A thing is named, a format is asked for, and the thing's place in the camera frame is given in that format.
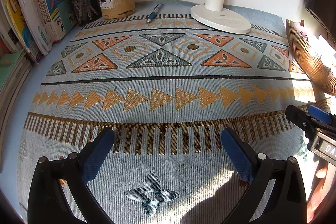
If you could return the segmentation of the person's right hand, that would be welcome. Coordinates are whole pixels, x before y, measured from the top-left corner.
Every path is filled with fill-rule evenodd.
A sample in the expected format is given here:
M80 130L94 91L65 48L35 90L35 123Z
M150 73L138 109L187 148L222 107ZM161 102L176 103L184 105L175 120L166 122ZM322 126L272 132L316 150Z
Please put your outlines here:
M319 182L307 202L307 223L312 221L315 215L315 210L328 194L333 184L333 176L334 171L329 164L317 171L316 177L319 179Z

